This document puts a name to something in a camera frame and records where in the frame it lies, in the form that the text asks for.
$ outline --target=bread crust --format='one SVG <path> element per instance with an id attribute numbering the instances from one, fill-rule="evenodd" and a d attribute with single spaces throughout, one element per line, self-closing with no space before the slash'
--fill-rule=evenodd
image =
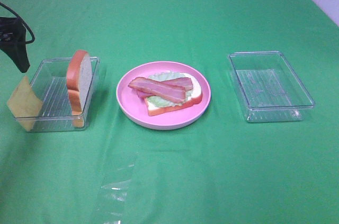
<path id="1" fill-rule="evenodd" d="M 195 104 L 199 104 L 202 100 L 202 92 L 201 94 L 196 97 L 196 98 L 191 98 L 189 101 L 185 102 L 184 104 L 182 104 L 181 106 L 166 106 L 166 107 L 159 107 L 155 110 L 150 110 L 148 108 L 148 102 L 147 102 L 147 98 L 145 98 L 145 103 L 147 105 L 147 112 L 149 116 L 154 116 L 154 115 L 159 115 L 159 114 L 163 114 L 163 113 L 167 113 L 167 112 L 172 112 L 172 111 L 176 111 L 176 110 L 180 110 L 180 109 L 186 109 L 187 107 L 191 107 Z"/>
<path id="2" fill-rule="evenodd" d="M 89 55 L 85 50 L 78 50 L 71 59 L 66 75 L 67 89 L 79 91 L 79 76 L 80 76 L 80 65 L 86 55 Z"/>
<path id="3" fill-rule="evenodd" d="M 67 85 L 68 99 L 69 99 L 70 106 L 72 109 L 72 115 L 80 115 L 83 112 L 81 108 L 81 100 L 80 100 L 79 79 L 80 79 L 80 74 L 81 74 L 80 73 L 81 63 L 86 56 L 89 56 L 87 51 L 85 50 L 76 51 L 67 69 L 66 85 Z M 74 119 L 72 123 L 73 123 L 73 126 L 75 127 L 83 127 L 84 119 L 82 117 L 80 119 Z"/>

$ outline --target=green tablecloth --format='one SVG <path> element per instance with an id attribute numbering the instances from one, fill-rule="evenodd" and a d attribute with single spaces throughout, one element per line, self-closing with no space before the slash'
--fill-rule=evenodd
<path id="1" fill-rule="evenodd" d="M 1 1 L 36 34 L 30 79 L 77 49 L 101 67 L 86 130 L 26 133 L 6 106 L 22 74 L 2 54 L 0 223 L 104 223 L 100 204 L 133 224 L 339 222 L 339 28 L 311 0 Z M 227 55 L 262 50 L 285 54 L 316 101 L 311 117 L 245 122 Z M 188 127 L 146 129 L 117 103 L 120 78 L 157 60 L 210 83 Z M 117 163 L 128 167 L 118 178 Z M 125 194 L 104 202 L 101 185 L 118 180 Z"/>

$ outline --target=plastic tray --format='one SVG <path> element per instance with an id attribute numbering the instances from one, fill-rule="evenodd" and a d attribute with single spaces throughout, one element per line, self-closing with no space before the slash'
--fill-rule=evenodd
<path id="1" fill-rule="evenodd" d="M 37 117 L 14 117 L 16 121 L 32 121 L 34 126 L 30 132 L 84 130 L 88 127 L 87 113 L 92 95 L 99 80 L 99 59 L 91 57 L 92 81 L 80 115 L 72 115 L 66 87 L 66 73 L 71 58 L 45 59 L 35 73 L 31 87 L 36 96 L 43 101 Z M 84 126 L 74 127 L 72 121 L 84 119 Z"/>
<path id="2" fill-rule="evenodd" d="M 228 57 L 246 121 L 301 121 L 315 106 L 281 52 L 237 52 Z"/>

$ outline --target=bacon strip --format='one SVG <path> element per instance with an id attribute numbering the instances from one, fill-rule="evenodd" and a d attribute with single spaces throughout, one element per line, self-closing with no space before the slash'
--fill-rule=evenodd
<path id="1" fill-rule="evenodd" d="M 167 85 L 146 77 L 136 77 L 128 84 L 128 87 L 145 93 L 152 93 L 174 103 L 182 103 L 186 98 L 184 87 Z"/>
<path id="2" fill-rule="evenodd" d="M 177 85 L 182 86 L 185 88 L 185 91 L 189 91 L 193 89 L 193 83 L 192 80 L 189 77 L 179 77 L 175 79 L 169 79 L 161 81 L 161 83 L 167 84 L 167 85 Z M 137 94 L 140 98 L 146 98 L 150 96 L 154 96 L 152 93 L 144 93 L 142 91 L 137 91 Z"/>

